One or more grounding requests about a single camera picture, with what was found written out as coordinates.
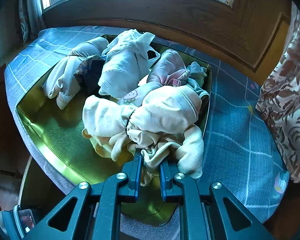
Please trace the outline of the cream yellow sock bundle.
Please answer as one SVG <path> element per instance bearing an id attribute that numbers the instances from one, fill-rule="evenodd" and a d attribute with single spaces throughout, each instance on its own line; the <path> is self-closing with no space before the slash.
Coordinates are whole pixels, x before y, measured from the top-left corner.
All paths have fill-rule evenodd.
<path id="1" fill-rule="evenodd" d="M 194 179 L 200 178 L 203 174 L 203 134 L 194 124 L 190 125 L 183 134 L 165 134 L 155 145 L 146 148 L 141 148 L 136 142 L 131 141 L 125 132 L 112 137 L 98 137 L 89 135 L 87 129 L 83 129 L 82 136 L 90 140 L 98 155 L 112 161 L 118 161 L 123 152 L 135 154 L 140 150 L 143 156 L 142 186 L 147 186 L 155 176 L 159 175 L 159 165 L 168 155 L 177 162 L 180 172 Z"/>

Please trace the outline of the white beige stocking bundle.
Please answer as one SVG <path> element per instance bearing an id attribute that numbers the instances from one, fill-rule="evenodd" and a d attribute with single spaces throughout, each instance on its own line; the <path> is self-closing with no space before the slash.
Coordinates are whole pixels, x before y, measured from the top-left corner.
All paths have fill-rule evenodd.
<path id="1" fill-rule="evenodd" d="M 103 37 L 81 42 L 63 57 L 51 70 L 42 89 L 45 96 L 56 98 L 59 109 L 63 110 L 79 92 L 80 85 L 75 78 L 79 65 L 89 56 L 100 56 L 109 42 Z"/>

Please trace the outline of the navy lace garment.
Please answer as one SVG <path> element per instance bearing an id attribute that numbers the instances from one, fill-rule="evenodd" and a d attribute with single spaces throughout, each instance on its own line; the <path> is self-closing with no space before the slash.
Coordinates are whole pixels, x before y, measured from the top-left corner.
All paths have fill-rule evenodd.
<path id="1" fill-rule="evenodd" d="M 98 94 L 98 90 L 100 89 L 98 81 L 101 77 L 104 64 L 105 60 L 102 57 L 93 55 L 86 57 L 77 67 L 74 77 L 85 94 Z"/>

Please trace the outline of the grey-blue sock bundle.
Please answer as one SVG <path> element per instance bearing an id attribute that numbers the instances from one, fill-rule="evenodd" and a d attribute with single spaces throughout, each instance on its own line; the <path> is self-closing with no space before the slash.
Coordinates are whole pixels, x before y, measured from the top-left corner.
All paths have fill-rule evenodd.
<path id="1" fill-rule="evenodd" d="M 189 71 L 187 87 L 190 87 L 202 102 L 207 102 L 210 98 L 209 93 L 202 88 L 204 79 L 207 77 L 207 68 L 200 66 L 197 62 L 192 62 L 186 69 Z"/>

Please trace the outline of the white pink cartoon sock bundle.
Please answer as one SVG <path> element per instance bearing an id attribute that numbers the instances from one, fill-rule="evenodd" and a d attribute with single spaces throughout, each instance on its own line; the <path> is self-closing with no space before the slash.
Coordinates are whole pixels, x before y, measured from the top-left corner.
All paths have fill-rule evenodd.
<path id="1" fill-rule="evenodd" d="M 162 86 L 185 85 L 189 75 L 190 71 L 186 69 L 181 56 L 175 50 L 168 49 L 153 66 L 146 83 L 126 94 L 117 104 L 139 107 L 149 92 Z"/>

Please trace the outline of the white sheer sock bundle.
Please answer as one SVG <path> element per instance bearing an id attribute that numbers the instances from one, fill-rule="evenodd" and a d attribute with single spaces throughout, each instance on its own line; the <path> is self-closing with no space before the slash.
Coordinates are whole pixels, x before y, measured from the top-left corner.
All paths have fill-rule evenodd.
<path id="1" fill-rule="evenodd" d="M 160 53 L 151 47 L 154 38 L 152 33 L 130 29 L 108 44 L 102 51 L 106 61 L 98 81 L 100 95 L 120 99 L 138 87 L 139 81 L 160 58 Z"/>

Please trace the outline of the peach sock bundle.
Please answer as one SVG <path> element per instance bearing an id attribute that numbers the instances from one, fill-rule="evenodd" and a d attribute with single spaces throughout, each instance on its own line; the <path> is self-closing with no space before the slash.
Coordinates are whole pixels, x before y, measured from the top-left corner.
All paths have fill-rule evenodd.
<path id="1" fill-rule="evenodd" d="M 140 107 L 90 96 L 82 120 L 92 136 L 112 137 L 126 132 L 132 137 L 134 130 L 177 134 L 198 120 L 201 105 L 200 97 L 187 85 L 162 86 L 149 92 Z"/>

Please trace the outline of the open wooden drawer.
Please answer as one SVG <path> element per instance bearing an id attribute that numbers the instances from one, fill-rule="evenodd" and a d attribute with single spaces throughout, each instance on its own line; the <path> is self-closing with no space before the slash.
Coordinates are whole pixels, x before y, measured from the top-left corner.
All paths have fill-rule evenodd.
<path id="1" fill-rule="evenodd" d="M 19 191 L 20 208 L 30 209 L 38 222 L 64 197 L 65 194 L 44 173 L 37 162 L 29 157 Z"/>

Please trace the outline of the blue patterned tablecloth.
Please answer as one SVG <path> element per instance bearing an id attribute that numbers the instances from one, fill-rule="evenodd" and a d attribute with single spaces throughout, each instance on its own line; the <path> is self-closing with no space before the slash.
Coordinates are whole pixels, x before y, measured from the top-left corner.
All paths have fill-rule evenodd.
<path id="1" fill-rule="evenodd" d="M 121 28 L 77 26 L 50 28 L 21 51 L 5 69 L 7 102 L 32 156 L 32 178 L 40 174 L 58 192 L 69 193 L 86 179 L 103 181 L 120 169 L 93 152 L 81 136 L 83 124 L 71 114 L 76 99 L 60 110 L 41 89 L 46 74 L 74 46 Z M 207 63 L 212 88 L 204 126 L 203 174 L 200 184 L 222 183 L 261 222 L 268 220 L 285 193 L 289 173 L 267 124 L 255 106 L 260 87 L 232 66 L 201 51 L 159 37 L 153 47 L 185 53 L 185 63 Z M 121 208 L 120 230 L 136 239 L 179 239 L 179 210 L 165 204 L 158 179 L 141 189 L 135 204 Z"/>

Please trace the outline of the brown floral curtain right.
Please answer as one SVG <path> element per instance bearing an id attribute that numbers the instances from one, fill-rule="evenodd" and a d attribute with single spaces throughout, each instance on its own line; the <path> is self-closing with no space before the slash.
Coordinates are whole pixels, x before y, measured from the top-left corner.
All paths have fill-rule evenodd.
<path id="1" fill-rule="evenodd" d="M 300 182 L 300 10 L 292 4 L 283 53 L 260 89 L 256 109 L 267 123 L 294 183 Z"/>

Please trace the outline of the curtain left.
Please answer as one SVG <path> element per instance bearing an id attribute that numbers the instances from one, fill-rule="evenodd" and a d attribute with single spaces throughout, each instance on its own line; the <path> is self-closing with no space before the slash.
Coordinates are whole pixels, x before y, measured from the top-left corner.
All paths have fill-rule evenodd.
<path id="1" fill-rule="evenodd" d="M 18 0 L 19 36 L 22 45 L 45 29 L 42 0 Z"/>

